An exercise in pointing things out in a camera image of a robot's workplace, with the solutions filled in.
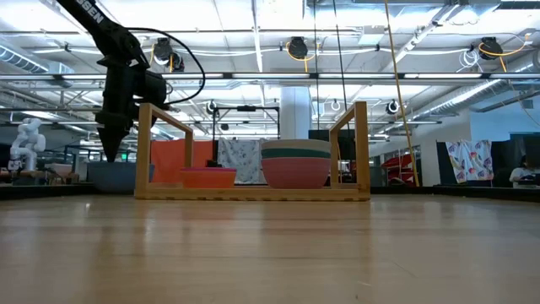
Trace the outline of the red cart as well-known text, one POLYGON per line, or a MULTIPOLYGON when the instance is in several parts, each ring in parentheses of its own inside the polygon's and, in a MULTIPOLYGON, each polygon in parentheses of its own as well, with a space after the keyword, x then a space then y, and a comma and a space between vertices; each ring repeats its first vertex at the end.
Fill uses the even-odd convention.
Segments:
POLYGON ((381 166, 385 168, 413 169, 410 154, 399 155, 386 160, 381 166))

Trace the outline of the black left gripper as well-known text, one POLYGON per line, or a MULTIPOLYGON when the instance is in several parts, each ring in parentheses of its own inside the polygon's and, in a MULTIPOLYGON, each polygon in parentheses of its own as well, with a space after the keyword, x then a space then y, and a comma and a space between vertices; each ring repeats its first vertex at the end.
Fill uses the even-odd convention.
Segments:
POLYGON ((98 133, 107 161, 114 162, 122 140, 131 131, 133 119, 130 116, 124 116, 114 128, 110 114, 135 113, 136 105, 133 96, 144 81, 148 61, 146 59, 142 62, 124 61, 119 57, 103 57, 97 63, 106 67, 106 76, 102 94, 103 105, 100 113, 95 115, 95 120, 99 124, 98 133))

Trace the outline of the grey patterned cloth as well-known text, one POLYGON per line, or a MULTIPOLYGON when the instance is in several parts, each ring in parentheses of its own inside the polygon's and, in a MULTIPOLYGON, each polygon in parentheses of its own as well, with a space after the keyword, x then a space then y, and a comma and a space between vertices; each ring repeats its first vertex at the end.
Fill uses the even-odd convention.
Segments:
POLYGON ((235 183, 265 184, 262 173, 262 144, 266 139, 218 141, 217 161, 225 168, 236 169, 235 183))

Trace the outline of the colourful floral cloth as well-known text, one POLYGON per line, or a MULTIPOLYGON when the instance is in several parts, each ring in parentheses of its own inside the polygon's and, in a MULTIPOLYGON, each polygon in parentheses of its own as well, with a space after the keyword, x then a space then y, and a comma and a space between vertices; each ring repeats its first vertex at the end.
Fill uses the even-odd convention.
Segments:
POLYGON ((458 183, 491 181, 494 178, 492 142, 489 140, 445 142, 458 183))

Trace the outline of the wooden slatted shelf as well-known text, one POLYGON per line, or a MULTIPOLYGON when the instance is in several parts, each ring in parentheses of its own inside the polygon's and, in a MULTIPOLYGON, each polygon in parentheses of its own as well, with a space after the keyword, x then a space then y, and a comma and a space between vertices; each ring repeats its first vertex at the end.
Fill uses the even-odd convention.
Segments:
POLYGON ((367 126, 367 104, 353 103, 329 130, 331 141, 330 186, 321 189, 272 189, 270 187, 185 188, 182 183, 151 182, 149 167, 151 156, 152 118, 167 122, 185 133, 185 165, 192 166, 193 130, 151 103, 143 103, 138 114, 138 150, 134 196, 149 200, 196 201, 368 201, 370 199, 370 164, 367 126), (354 121, 355 160, 357 182, 343 184, 338 181, 338 133, 348 122, 354 121))

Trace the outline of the black square panel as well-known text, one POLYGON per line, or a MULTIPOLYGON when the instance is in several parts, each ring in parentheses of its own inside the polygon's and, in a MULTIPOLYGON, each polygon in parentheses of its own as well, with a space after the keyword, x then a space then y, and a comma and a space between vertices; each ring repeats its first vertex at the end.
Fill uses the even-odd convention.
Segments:
MULTIPOLYGON (((311 129, 309 131, 309 139, 319 139, 330 141, 330 133, 328 130, 311 129)), ((342 160, 356 160, 355 155, 355 138, 353 130, 340 130, 338 133, 339 154, 342 160)))

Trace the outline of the blue bowl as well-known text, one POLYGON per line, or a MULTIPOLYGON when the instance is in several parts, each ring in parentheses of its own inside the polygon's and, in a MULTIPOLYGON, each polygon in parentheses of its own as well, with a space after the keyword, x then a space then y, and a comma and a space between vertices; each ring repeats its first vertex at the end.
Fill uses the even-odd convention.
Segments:
POLYGON ((101 193, 134 194, 137 164, 132 162, 91 162, 87 181, 101 193))

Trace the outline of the white column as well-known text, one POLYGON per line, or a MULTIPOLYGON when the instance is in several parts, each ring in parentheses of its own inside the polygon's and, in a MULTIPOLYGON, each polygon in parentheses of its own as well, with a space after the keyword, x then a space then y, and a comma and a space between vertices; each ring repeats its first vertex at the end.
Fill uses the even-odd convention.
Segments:
POLYGON ((282 87, 281 139, 308 139, 311 128, 311 93, 308 87, 282 87))

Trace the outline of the teal bowl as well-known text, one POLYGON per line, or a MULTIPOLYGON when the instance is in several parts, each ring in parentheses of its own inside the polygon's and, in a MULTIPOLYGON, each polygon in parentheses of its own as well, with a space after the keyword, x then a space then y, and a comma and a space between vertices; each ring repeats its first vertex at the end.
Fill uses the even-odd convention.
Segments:
POLYGON ((315 149, 263 149, 261 151, 263 159, 271 158, 324 158, 330 159, 331 153, 315 149))

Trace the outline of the pink bowl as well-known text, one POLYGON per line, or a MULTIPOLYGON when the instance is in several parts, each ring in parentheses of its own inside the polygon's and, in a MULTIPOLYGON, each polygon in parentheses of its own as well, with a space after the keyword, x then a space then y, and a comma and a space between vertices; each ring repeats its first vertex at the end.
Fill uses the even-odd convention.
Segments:
POLYGON ((277 189, 322 188, 330 174, 331 160, 311 157, 280 157, 262 160, 269 187, 277 189))

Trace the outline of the white bowl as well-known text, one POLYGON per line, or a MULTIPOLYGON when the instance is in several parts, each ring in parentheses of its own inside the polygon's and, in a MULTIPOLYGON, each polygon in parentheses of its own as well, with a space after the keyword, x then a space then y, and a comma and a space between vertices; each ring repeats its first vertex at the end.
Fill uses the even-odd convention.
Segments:
POLYGON ((262 149, 312 149, 330 152, 330 142, 318 139, 276 139, 262 143, 262 149))

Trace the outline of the white robot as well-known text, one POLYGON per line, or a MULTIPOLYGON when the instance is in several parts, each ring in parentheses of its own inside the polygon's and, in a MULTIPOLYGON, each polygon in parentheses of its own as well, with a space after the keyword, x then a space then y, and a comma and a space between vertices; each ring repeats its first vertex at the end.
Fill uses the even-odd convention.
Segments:
POLYGON ((46 137, 39 132, 41 120, 25 118, 18 126, 18 135, 10 148, 9 171, 34 171, 37 153, 46 148, 46 137))

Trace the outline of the orange cloth panel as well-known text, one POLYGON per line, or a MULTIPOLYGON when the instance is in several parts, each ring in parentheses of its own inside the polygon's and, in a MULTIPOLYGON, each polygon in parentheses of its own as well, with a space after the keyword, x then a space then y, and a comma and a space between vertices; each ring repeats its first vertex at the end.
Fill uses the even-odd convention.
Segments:
MULTIPOLYGON (((182 181, 181 169, 185 167, 184 139, 153 141, 150 163, 154 166, 153 182, 177 183, 182 181)), ((193 167, 205 167, 213 158, 212 141, 193 143, 193 167)))

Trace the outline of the person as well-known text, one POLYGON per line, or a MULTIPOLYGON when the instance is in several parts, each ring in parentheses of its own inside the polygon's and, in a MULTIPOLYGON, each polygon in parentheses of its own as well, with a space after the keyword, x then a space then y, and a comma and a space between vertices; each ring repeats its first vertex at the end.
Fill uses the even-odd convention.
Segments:
POLYGON ((509 181, 513 188, 540 187, 540 167, 530 166, 523 155, 520 164, 511 172, 509 181))

